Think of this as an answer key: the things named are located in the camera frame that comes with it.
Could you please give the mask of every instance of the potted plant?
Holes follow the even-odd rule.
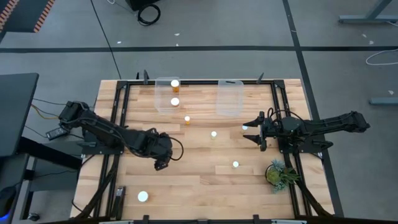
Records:
[[[300,176],[293,168],[287,168],[285,164],[277,159],[266,169],[266,179],[274,186],[274,193],[284,190],[289,184],[294,184]]]

